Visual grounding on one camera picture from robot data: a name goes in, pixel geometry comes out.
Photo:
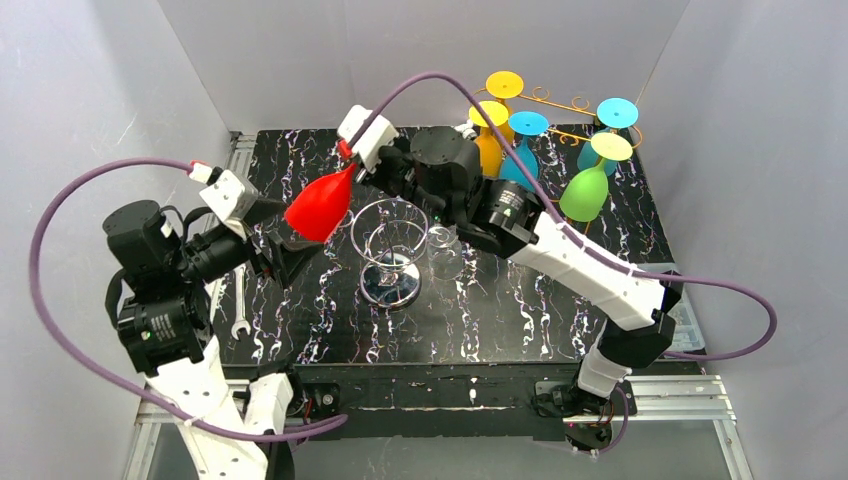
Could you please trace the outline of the red plastic wine glass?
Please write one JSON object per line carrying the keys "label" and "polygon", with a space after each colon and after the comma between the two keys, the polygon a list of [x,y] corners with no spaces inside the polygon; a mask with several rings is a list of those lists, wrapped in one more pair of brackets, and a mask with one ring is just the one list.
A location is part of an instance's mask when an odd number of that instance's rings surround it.
{"label": "red plastic wine glass", "polygon": [[288,225],[306,240],[326,243],[346,216],[357,166],[346,140],[337,144],[346,167],[309,183],[284,213]]}

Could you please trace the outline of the clear glass tumbler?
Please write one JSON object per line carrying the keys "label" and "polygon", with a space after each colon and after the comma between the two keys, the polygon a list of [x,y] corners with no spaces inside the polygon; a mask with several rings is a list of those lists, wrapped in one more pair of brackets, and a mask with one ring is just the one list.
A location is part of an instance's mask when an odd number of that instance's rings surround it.
{"label": "clear glass tumbler", "polygon": [[434,225],[427,231],[426,242],[433,276],[440,280],[457,278],[464,268],[464,259],[456,229]]}

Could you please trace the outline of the green plastic wine glass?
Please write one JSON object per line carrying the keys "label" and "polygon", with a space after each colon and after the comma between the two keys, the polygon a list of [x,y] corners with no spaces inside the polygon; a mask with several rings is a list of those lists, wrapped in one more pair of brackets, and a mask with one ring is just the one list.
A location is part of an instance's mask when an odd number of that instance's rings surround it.
{"label": "green plastic wine glass", "polygon": [[590,223],[598,217],[609,194],[608,178],[632,155],[631,143],[619,133],[608,129],[595,133],[581,147],[578,173],[559,200],[564,215],[578,223]]}

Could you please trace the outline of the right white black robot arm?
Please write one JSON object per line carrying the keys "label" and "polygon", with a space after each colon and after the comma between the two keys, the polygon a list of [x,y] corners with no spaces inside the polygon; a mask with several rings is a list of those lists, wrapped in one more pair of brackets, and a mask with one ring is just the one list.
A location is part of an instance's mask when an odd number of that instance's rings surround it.
{"label": "right white black robot arm", "polygon": [[607,316],[572,382],[574,400],[610,396],[633,370],[670,346],[670,310],[682,286],[648,278],[609,253],[594,259],[594,242],[555,222],[522,185],[483,175],[478,146],[450,127],[396,138],[363,163],[362,182],[401,197],[457,230],[461,241],[532,268],[588,299]]}

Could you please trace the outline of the orange wine glass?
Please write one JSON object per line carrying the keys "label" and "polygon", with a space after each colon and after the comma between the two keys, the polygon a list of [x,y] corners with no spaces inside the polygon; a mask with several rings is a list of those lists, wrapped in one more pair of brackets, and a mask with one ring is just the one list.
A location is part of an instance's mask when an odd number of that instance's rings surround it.
{"label": "orange wine glass", "polygon": [[474,143],[479,149],[482,174],[487,177],[497,178],[503,162],[503,152],[502,146],[494,135],[494,132],[497,131],[498,127],[508,122],[509,113],[503,104],[495,100],[483,100],[480,102],[480,106],[494,122],[495,129],[489,127],[475,107],[470,107],[468,110],[469,119],[475,126],[480,128],[480,133],[474,140]]}
{"label": "orange wine glass", "polygon": [[507,101],[518,97],[523,92],[524,80],[513,71],[500,70],[489,75],[485,88],[498,103],[506,108],[507,120],[503,125],[499,126],[499,131],[504,135],[507,142],[512,145],[515,132],[509,124],[509,118],[514,113],[514,110]]}

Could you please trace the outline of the silver round glass rack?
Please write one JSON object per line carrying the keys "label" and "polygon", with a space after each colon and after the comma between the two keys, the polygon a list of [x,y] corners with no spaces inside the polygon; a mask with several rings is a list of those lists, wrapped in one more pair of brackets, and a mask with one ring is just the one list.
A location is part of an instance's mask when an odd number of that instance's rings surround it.
{"label": "silver round glass rack", "polygon": [[350,236],[364,261],[359,288],[365,300],[395,310],[417,298],[422,287],[417,262],[425,253],[428,229],[423,210],[399,198],[376,200],[356,213]]}

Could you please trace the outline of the blue wine glass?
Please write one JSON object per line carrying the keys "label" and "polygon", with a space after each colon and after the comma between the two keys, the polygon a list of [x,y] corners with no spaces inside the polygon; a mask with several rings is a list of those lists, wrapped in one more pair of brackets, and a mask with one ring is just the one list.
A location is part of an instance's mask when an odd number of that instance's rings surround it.
{"label": "blue wine glass", "polygon": [[[626,131],[632,127],[639,118],[638,107],[630,100],[613,97],[603,100],[596,109],[597,118],[602,128],[598,133],[611,132],[612,130]],[[580,171],[597,165],[599,155],[593,149],[590,142],[583,144],[577,159],[577,167]]]}

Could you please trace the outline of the teal wine glass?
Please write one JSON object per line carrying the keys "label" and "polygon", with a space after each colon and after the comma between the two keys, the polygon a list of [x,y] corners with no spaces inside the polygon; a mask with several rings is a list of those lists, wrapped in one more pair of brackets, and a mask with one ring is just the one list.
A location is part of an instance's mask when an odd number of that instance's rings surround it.
{"label": "teal wine glass", "polygon": [[[518,146],[514,148],[516,155],[523,162],[531,177],[539,180],[539,164],[536,155],[530,148],[530,140],[539,137],[546,132],[550,126],[548,119],[536,112],[519,111],[512,114],[508,120],[510,128],[521,136]],[[500,179],[514,181],[531,192],[535,189],[528,178],[522,173],[514,159],[506,154],[501,164],[499,174]]]}

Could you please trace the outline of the gold wire glass rack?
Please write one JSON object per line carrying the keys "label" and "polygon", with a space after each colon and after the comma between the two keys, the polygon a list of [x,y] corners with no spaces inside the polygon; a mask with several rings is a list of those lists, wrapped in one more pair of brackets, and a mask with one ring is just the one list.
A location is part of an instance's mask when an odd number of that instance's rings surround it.
{"label": "gold wire glass rack", "polygon": [[[486,91],[485,86],[476,90],[475,96],[480,101],[495,100]],[[612,208],[610,196],[615,189],[615,182],[621,176],[623,170],[628,171],[632,168],[636,161],[637,148],[644,141],[644,134],[639,128],[638,120],[626,131],[612,130],[631,143],[633,155],[629,161],[619,163],[617,169],[608,178],[609,194],[599,216],[590,223],[578,223],[569,220],[561,211],[559,200],[569,181],[578,173],[577,159],[581,147],[602,128],[596,114],[596,109],[602,101],[590,102],[587,98],[579,95],[570,100],[559,101],[552,97],[549,90],[530,84],[524,85],[523,92],[518,97],[507,101],[514,113],[532,111],[548,119],[550,123],[548,130],[539,137],[531,139],[529,143],[538,160],[539,180],[541,182],[551,180],[554,183],[551,201],[567,222],[578,227],[585,235],[589,233],[592,227],[599,225],[601,217]],[[515,133],[512,144],[514,148],[518,146],[520,139],[521,136]]]}

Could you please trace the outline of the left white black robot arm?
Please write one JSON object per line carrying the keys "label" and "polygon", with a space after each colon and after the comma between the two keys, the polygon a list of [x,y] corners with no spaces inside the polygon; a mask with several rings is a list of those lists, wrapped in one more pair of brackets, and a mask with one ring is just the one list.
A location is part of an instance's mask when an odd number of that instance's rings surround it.
{"label": "left white black robot arm", "polygon": [[242,441],[181,426],[199,477],[293,478],[290,446],[270,441],[269,435],[282,433],[290,404],[303,397],[302,382],[287,360],[264,364],[238,406],[221,365],[206,287],[244,264],[288,287],[319,245],[288,242],[273,233],[271,251],[264,254],[223,225],[186,239],[153,200],[117,209],[102,227],[120,263],[105,307],[134,368],[155,392],[190,415],[247,434]]}

